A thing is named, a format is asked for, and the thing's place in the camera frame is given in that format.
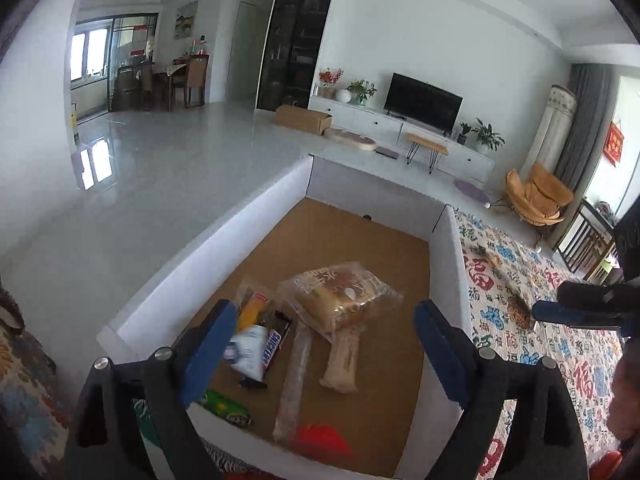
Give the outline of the red wall hanging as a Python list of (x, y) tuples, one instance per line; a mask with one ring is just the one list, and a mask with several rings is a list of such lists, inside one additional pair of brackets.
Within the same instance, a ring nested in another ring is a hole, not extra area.
[(618, 128), (618, 125), (611, 122), (603, 147), (603, 155), (613, 166), (616, 166), (622, 160), (623, 145), (623, 133)]

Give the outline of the grey curtain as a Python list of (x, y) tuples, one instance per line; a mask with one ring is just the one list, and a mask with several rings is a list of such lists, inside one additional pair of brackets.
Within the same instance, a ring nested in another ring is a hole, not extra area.
[(608, 107), (613, 69), (605, 64), (574, 64), (568, 88), (577, 100), (576, 112), (554, 175), (575, 193), (585, 175)]

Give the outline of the beige wafer snack pack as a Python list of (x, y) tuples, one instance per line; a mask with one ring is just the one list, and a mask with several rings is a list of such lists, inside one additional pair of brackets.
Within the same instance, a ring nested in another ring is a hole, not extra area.
[(351, 327), (335, 334), (326, 363), (326, 371), (319, 379), (323, 388), (343, 394), (358, 391), (356, 374), (360, 338), (363, 332), (364, 329), (361, 327)]

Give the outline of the long clear biscuit pack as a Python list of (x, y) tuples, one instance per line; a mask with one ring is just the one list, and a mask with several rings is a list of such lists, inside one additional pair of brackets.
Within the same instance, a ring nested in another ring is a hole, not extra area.
[(289, 445), (295, 436), (313, 341), (314, 331), (312, 328), (299, 321), (296, 326), (290, 362), (286, 370), (278, 414), (272, 432), (273, 439), (277, 443)]

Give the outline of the black display cabinet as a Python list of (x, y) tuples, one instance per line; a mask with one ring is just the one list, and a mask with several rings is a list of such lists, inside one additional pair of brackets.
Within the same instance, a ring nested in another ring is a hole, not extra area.
[(273, 0), (256, 107), (307, 107), (331, 0)]

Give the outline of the patterned fu character tablecloth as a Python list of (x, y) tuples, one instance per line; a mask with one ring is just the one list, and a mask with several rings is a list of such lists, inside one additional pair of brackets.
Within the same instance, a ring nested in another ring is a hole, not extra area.
[(573, 281), (574, 275), (472, 214), (456, 210), (454, 218), (468, 286), (463, 305), (468, 308), (474, 344), (521, 364), (534, 365), (550, 356), (559, 364), (574, 405), (588, 463), (616, 450), (620, 441), (608, 430), (606, 418), (614, 370), (622, 356), (617, 334), (538, 322), (533, 330), (521, 328), (514, 298), (477, 245), (498, 259), (529, 306), (537, 300), (555, 300), (558, 286)]

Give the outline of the small wooden stool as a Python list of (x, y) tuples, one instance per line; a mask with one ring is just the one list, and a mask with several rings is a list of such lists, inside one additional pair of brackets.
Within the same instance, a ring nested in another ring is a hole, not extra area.
[(410, 165), (416, 157), (416, 154), (418, 154), (418, 151), (420, 151), (421, 148), (425, 148), (430, 152), (430, 158), (428, 159), (429, 174), (433, 173), (439, 159), (449, 155), (446, 145), (436, 143), (430, 139), (424, 138), (423, 136), (418, 136), (415, 133), (407, 133), (406, 140), (410, 143), (406, 155), (406, 164)]

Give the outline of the long snack packet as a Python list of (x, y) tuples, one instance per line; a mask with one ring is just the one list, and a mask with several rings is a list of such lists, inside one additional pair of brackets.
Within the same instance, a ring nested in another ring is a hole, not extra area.
[(483, 245), (477, 245), (478, 252), (481, 256), (485, 257), (491, 266), (500, 274), (501, 279), (504, 281), (506, 285), (506, 290), (509, 294), (514, 298), (516, 310), (518, 310), (518, 320), (516, 321), (521, 328), (526, 328), (526, 330), (533, 330), (536, 326), (536, 322), (532, 315), (532, 308), (529, 307), (528, 303), (525, 301), (525, 298), (522, 296), (518, 285), (510, 278), (510, 276), (506, 273), (506, 270), (503, 269), (498, 259), (491, 253)]

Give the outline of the green snack packet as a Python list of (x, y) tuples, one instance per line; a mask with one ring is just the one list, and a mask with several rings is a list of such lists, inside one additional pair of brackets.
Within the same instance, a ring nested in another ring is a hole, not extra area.
[(207, 389), (198, 404), (232, 426), (247, 428), (253, 423), (247, 408), (215, 390)]

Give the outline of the black television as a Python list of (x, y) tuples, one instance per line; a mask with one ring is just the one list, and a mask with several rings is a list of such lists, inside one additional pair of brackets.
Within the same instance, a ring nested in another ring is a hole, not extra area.
[(461, 96), (426, 82), (393, 73), (384, 110), (450, 133), (456, 123), (462, 101)]

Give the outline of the round floor cushion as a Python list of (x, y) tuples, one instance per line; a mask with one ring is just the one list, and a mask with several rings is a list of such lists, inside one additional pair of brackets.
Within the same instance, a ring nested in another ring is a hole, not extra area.
[(373, 152), (378, 147), (375, 140), (368, 136), (347, 130), (327, 128), (323, 136), (332, 142), (356, 148), (359, 151)]

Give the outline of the small potted plant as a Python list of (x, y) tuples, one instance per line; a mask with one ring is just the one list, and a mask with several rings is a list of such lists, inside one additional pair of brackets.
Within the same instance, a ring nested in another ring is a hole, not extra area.
[(468, 140), (469, 133), (472, 131), (472, 127), (466, 122), (462, 122), (460, 124), (460, 132), (457, 136), (457, 142), (460, 145), (464, 145), (466, 140)]

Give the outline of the white tv cabinet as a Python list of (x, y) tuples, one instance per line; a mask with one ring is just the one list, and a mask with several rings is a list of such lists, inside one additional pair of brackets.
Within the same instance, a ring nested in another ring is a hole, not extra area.
[[(446, 172), (453, 177), (471, 179), (476, 183), (485, 184), (491, 170), (494, 169), (495, 163), (490, 158), (477, 153), (472, 148), (466, 148), (440, 133), (387, 116), (372, 108), (343, 104), (320, 98), (320, 96), (312, 96), (308, 108), (331, 115), (334, 128), (363, 134), (384, 148), (391, 148), (404, 156), (412, 152), (415, 159), (427, 165), (434, 162), (434, 169)], [(410, 136), (443, 146), (447, 153), (439, 153), (435, 156), (434, 152), (423, 144), (419, 144), (418, 149), (415, 150), (411, 147)]]

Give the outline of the purple floor mat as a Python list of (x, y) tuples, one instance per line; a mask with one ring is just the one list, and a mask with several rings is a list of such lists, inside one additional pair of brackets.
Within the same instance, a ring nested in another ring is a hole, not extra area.
[(471, 200), (475, 200), (477, 203), (486, 204), (490, 202), (488, 195), (476, 185), (460, 179), (454, 179), (454, 186), (465, 196), (468, 196)]

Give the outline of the red flower vase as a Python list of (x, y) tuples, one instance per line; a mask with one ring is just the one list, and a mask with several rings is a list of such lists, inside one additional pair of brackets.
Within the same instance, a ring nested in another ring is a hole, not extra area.
[(326, 68), (322, 70), (319, 75), (319, 90), (318, 95), (325, 99), (332, 99), (335, 93), (335, 86), (343, 76), (344, 70), (338, 68), (337, 70), (330, 70)]

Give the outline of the packaged bread loaf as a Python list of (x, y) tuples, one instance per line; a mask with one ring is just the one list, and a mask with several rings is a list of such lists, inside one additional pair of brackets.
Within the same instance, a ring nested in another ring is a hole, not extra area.
[(404, 296), (359, 262), (344, 262), (297, 274), (277, 294), (299, 318), (328, 341), (400, 307)]

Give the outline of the orange lounge chair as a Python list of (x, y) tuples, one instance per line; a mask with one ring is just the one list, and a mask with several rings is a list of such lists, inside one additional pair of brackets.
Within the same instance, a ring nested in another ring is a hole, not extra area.
[(538, 162), (525, 181), (515, 169), (506, 174), (506, 196), (518, 216), (537, 228), (561, 223), (563, 210), (574, 200), (574, 193)]

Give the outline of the green plant left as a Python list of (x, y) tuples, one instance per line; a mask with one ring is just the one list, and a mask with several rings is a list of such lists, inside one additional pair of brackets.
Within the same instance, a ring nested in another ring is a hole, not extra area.
[(359, 106), (366, 106), (369, 99), (378, 92), (375, 84), (365, 79), (353, 81), (346, 90), (352, 95), (352, 102)]

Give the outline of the cardboard box on floor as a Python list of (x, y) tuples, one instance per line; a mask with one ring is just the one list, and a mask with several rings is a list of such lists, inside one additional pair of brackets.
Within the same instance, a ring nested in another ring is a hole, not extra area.
[(326, 129), (331, 127), (332, 116), (316, 110), (281, 105), (276, 110), (273, 123), (277, 126), (322, 136)]

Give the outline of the white blue snack pouch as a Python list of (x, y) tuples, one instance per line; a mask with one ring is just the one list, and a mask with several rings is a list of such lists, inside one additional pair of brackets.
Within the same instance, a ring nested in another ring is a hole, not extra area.
[(252, 325), (233, 335), (224, 349), (224, 360), (242, 376), (262, 382), (265, 364), (262, 358), (268, 339), (265, 326)]

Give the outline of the green potted plant right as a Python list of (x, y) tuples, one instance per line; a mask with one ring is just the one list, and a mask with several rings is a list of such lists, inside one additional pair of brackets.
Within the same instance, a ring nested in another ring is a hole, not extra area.
[(483, 122), (480, 118), (477, 118), (472, 131), (475, 134), (476, 149), (480, 154), (488, 155), (498, 151), (506, 143), (502, 135), (492, 128), (490, 122)]

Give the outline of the snickers bar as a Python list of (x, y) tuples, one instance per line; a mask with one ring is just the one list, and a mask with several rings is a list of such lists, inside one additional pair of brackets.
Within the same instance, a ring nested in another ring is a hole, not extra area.
[(267, 330), (265, 347), (262, 350), (263, 375), (267, 374), (274, 357), (281, 350), (292, 324), (292, 318), (282, 310), (265, 311), (258, 316), (257, 325)]

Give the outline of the white storage box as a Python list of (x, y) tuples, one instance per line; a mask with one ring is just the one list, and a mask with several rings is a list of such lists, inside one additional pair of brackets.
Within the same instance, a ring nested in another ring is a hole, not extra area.
[(292, 362), (287, 339), (269, 386), (246, 391), (219, 364), (210, 380), (253, 417), (235, 427), (192, 404), (189, 416), (208, 443), (285, 479), (422, 479), (460, 417), (446, 397), (413, 324), (413, 309), (431, 299), (448, 322), (471, 326), (465, 267), (451, 188), (421, 192), (330, 160), (307, 156), (283, 170), (166, 263), (96, 339), (117, 363), (148, 358), (200, 324), (214, 301), (241, 298), (243, 280), (270, 290), (295, 321), (305, 318), (288, 293), (292, 278), (356, 262), (401, 293), (401, 304), (367, 307), (358, 358), (358, 392), (323, 388), (330, 345), (321, 335), (306, 369), (301, 422), (337, 426), (352, 446), (348, 460), (311, 460), (273, 439)]

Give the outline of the dark wooden chair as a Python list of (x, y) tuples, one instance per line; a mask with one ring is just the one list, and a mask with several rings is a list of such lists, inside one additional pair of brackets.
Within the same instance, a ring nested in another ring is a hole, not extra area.
[(618, 268), (614, 240), (616, 220), (607, 203), (590, 204), (584, 198), (561, 240), (555, 246), (563, 263), (578, 278), (602, 285)]

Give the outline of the yellow orange snack packet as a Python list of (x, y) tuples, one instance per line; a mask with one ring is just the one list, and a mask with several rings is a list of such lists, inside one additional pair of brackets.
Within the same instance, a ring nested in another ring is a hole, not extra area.
[(236, 291), (234, 304), (238, 309), (238, 322), (236, 331), (241, 333), (257, 323), (258, 318), (273, 302), (274, 293), (266, 286), (250, 276), (242, 278)]

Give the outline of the dining table with chairs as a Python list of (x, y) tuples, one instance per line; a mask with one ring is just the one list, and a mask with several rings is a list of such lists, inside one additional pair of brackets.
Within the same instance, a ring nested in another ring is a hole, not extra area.
[(176, 58), (165, 67), (156, 67), (151, 61), (120, 66), (111, 90), (110, 110), (119, 112), (134, 107), (149, 110), (160, 96), (171, 112), (179, 91), (185, 108), (203, 106), (208, 66), (209, 55), (203, 53)]

